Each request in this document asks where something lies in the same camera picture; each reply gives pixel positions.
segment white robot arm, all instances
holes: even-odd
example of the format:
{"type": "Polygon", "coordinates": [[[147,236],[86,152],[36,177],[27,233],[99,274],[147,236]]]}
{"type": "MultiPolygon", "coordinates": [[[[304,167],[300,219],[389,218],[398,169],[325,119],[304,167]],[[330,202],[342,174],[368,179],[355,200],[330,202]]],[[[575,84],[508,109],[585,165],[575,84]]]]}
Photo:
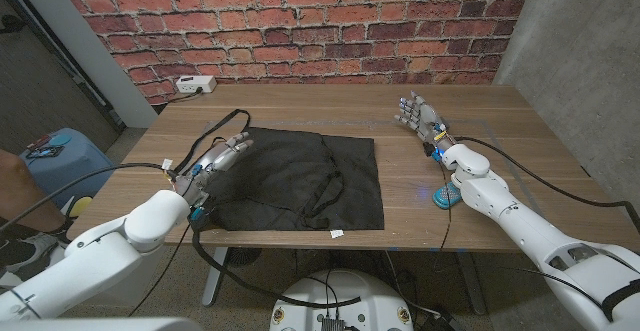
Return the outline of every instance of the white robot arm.
{"type": "Polygon", "coordinates": [[[588,330],[631,330],[640,322],[640,257],[616,245],[567,236],[518,201],[506,182],[490,170],[486,157],[458,144],[424,99],[401,99],[396,119],[432,144],[449,170],[463,201],[494,220],[545,274],[567,310],[588,330]]]}
{"type": "Polygon", "coordinates": [[[151,258],[165,236],[208,195],[208,181],[226,171],[252,143],[239,134],[219,143],[176,178],[176,191],[158,191],[128,215],[96,226],[73,240],[65,258],[0,295],[0,322],[57,317],[116,285],[151,258]]]}

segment white cable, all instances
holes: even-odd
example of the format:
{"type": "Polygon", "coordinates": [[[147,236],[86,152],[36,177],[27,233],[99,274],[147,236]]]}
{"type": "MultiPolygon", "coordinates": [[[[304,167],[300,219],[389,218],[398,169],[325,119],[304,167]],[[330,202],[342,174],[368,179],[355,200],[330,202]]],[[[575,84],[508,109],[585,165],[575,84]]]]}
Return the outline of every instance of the white cable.
{"type": "Polygon", "coordinates": [[[396,287],[398,288],[398,293],[400,294],[400,297],[402,297],[405,300],[406,303],[408,303],[409,305],[411,305],[411,306],[413,306],[413,307],[415,307],[417,309],[420,309],[420,310],[422,310],[424,312],[429,312],[431,314],[434,314],[436,316],[436,318],[442,317],[440,312],[428,309],[426,307],[422,307],[420,305],[417,305],[417,304],[411,302],[411,300],[408,300],[406,297],[404,297],[404,295],[402,294],[402,291],[400,290],[400,284],[398,284],[398,277],[396,276],[396,269],[395,269],[395,267],[393,267],[393,262],[391,261],[391,256],[389,256],[389,251],[385,251],[384,253],[387,255],[387,259],[389,260],[389,265],[391,265],[391,272],[393,273],[393,281],[395,281],[395,283],[396,283],[396,287]]]}

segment white tag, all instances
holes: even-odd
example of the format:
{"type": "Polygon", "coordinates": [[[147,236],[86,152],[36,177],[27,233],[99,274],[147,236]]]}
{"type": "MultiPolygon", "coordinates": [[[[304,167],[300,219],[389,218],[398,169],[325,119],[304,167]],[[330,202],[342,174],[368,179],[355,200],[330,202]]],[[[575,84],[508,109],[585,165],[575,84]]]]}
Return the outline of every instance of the white tag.
{"type": "Polygon", "coordinates": [[[173,163],[173,160],[164,159],[164,161],[162,161],[162,169],[163,170],[169,170],[171,168],[171,164],[172,163],[173,163]]]}
{"type": "Polygon", "coordinates": [[[342,230],[331,230],[330,232],[331,232],[331,238],[344,236],[344,232],[342,232],[342,230]]]}

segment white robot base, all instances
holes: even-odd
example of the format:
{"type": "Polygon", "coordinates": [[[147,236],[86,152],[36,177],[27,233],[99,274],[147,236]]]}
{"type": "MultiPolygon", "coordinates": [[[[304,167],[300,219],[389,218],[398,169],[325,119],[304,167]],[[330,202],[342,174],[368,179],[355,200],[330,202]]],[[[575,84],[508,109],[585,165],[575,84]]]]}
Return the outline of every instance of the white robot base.
{"type": "Polygon", "coordinates": [[[413,323],[406,302],[389,285],[360,271],[336,269],[316,272],[293,284],[284,295],[308,302],[342,302],[360,296],[361,302],[336,309],[312,309],[294,306],[283,301],[276,302],[270,320],[270,331],[333,330],[329,319],[344,321],[351,330],[413,330],[413,323]],[[327,282],[335,291],[337,300],[327,282]]]}

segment electrical outlet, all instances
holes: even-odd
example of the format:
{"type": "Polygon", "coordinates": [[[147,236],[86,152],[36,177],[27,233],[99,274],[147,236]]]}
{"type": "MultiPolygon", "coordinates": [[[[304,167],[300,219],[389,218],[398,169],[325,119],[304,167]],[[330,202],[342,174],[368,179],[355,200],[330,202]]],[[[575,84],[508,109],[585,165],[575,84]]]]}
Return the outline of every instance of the electrical outlet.
{"type": "Polygon", "coordinates": [[[180,76],[176,85],[181,93],[195,93],[198,87],[208,93],[216,87],[216,79],[213,76],[180,76]]]}

